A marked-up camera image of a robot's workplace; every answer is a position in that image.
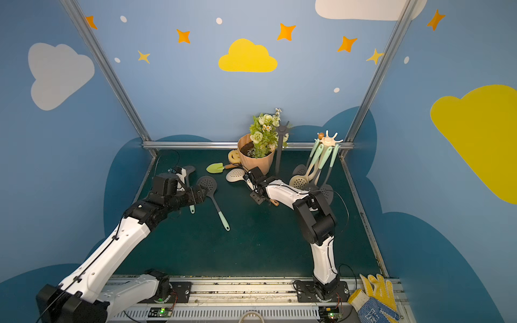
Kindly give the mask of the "grey skimmer mint handle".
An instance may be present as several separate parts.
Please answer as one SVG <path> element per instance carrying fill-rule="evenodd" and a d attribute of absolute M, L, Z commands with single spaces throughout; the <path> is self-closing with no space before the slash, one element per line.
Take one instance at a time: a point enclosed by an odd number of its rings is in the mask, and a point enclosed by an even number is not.
<path fill-rule="evenodd" d="M 337 155 L 339 153 L 339 148 L 340 148 L 340 145 L 339 144 L 336 144 L 334 149 L 333 149 L 333 152 L 332 152 L 332 157 L 331 157 L 331 162 L 330 162 L 330 166 L 329 166 L 329 170 L 327 172 L 327 175 L 324 179 L 324 182 L 323 184 L 321 185 L 320 187 L 320 192 L 323 193 L 324 195 L 324 198 L 326 199 L 327 203 L 330 205 L 333 201 L 333 196 L 334 196 L 334 193 L 333 193 L 333 188 L 332 186 L 328 183 L 329 181 L 329 178 L 330 178 L 330 175 L 331 175 L 331 172 L 333 170 L 333 167 L 334 167 L 334 164 L 335 164 L 335 160 L 337 158 Z"/>
<path fill-rule="evenodd" d="M 307 159 L 307 163 L 305 165 L 300 164 L 300 165 L 296 166 L 292 173 L 293 176 L 304 175 L 306 173 L 308 166 L 309 166 L 310 162 L 312 161 L 313 155 L 315 154 L 315 151 L 316 151 L 317 147 L 319 146 L 319 144 L 320 144 L 320 140 L 316 139 L 315 144 L 312 146 L 310 155 Z"/>
<path fill-rule="evenodd" d="M 308 191 L 315 191 L 317 189 L 316 183 L 319 179 L 320 173 L 321 173 L 324 165 L 326 164 L 329 156 L 332 153 L 332 150 L 333 150 L 333 146 L 328 146 L 327 150 L 323 153 L 323 156 L 320 157 L 316 174 L 313 177 L 313 179 L 308 183 L 308 186 L 306 187 Z"/>
<path fill-rule="evenodd" d="M 216 180 L 211 176 L 202 176 L 197 180 L 197 184 L 205 187 L 207 189 L 207 196 L 211 199 L 212 203 L 215 206 L 216 211 L 218 212 L 219 218 L 222 222 L 223 227 L 226 231 L 230 231 L 230 225 L 224 216 L 222 210 L 220 209 L 217 201 L 215 200 L 215 192 L 218 188 L 218 184 Z"/>

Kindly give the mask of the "cream skimmer wooden handle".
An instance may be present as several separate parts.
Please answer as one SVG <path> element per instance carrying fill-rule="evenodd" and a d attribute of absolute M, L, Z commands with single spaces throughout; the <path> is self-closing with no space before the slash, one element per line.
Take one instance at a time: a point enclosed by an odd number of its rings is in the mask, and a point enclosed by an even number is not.
<path fill-rule="evenodd" d="M 242 168 L 234 168 L 226 175 L 226 180 L 228 182 L 239 182 L 239 181 L 245 181 L 246 185 L 250 188 L 252 191 L 250 196 L 254 199 L 254 201 L 257 204 L 261 204 L 262 202 L 266 201 L 267 198 L 264 198 L 262 196 L 259 196 L 256 192 L 254 192 L 254 188 L 252 185 L 252 182 L 250 179 L 245 179 L 244 176 L 246 175 L 246 172 Z M 274 206 L 278 207 L 280 203 L 274 199 L 268 199 L 270 203 L 272 203 Z"/>

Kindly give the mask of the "all grey slotted skimmer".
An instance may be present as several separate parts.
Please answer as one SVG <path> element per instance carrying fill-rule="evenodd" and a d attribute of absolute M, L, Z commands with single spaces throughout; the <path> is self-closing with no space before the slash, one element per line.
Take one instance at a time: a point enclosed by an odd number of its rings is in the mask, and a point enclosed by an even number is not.
<path fill-rule="evenodd" d="M 194 166 L 188 165 L 188 166 L 183 167 L 182 175 L 183 175 L 184 183 L 186 184 L 187 187 L 190 187 L 189 176 L 194 171 L 195 171 L 195 167 Z M 191 214 L 194 214 L 195 213 L 195 206 L 191 205 L 189 208 L 190 208 Z"/>

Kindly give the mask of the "cream skimmer mint handle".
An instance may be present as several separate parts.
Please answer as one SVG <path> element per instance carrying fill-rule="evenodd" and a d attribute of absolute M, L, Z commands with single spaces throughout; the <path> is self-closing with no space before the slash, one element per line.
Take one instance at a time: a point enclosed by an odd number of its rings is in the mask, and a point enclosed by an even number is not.
<path fill-rule="evenodd" d="M 291 187 L 302 190 L 306 185 L 309 184 L 309 182 L 314 178 L 314 176 L 316 174 L 316 171 L 314 171 L 313 168 L 315 167 L 317 161 L 319 160 L 319 157 L 323 150 L 324 150 L 324 144 L 320 143 L 319 146 L 315 150 L 315 153 L 312 157 L 312 160 L 310 162 L 310 165 L 307 168 L 305 175 L 293 176 L 289 182 L 289 185 Z"/>

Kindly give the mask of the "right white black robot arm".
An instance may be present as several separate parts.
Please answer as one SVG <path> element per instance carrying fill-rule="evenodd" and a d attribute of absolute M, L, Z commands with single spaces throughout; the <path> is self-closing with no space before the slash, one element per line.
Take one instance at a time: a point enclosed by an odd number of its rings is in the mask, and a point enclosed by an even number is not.
<path fill-rule="evenodd" d="M 311 247 L 316 294 L 328 300 L 340 279 L 334 256 L 337 218 L 323 193 L 294 188 L 277 177 L 265 176 L 258 167 L 245 172 L 244 179 L 261 199 L 275 200 L 295 212 L 300 231 Z"/>

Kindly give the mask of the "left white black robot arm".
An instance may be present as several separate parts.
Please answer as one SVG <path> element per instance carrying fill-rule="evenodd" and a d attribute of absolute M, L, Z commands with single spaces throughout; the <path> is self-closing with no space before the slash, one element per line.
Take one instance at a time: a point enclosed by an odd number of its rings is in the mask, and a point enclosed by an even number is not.
<path fill-rule="evenodd" d="M 167 301 L 172 294 L 170 277 L 150 270 L 133 281 L 103 292 L 108 280 L 131 251 L 172 212 L 203 203 L 202 185 L 181 190 L 176 174 L 153 179 L 145 199 L 133 203 L 113 233 L 73 273 L 56 286 L 45 285 L 36 295 L 39 322 L 107 322 L 143 300 Z"/>

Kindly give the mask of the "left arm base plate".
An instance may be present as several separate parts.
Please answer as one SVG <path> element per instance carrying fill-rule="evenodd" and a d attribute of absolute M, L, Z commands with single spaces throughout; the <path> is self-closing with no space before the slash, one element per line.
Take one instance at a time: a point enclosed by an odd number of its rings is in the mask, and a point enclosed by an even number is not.
<path fill-rule="evenodd" d="M 152 297 L 152 300 L 155 303 L 162 304 L 186 304 L 190 299 L 191 288 L 191 282 L 169 281 L 167 283 L 161 283 L 158 286 L 155 296 Z"/>

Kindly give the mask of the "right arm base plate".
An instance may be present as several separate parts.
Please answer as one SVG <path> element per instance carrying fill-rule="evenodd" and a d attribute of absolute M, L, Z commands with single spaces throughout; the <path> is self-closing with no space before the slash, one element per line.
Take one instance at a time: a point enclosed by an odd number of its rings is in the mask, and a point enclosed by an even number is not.
<path fill-rule="evenodd" d="M 340 284 L 328 295 L 316 287 L 313 281 L 295 280 L 293 287 L 298 303 L 341 303 L 347 302 L 351 293 L 346 282 Z"/>

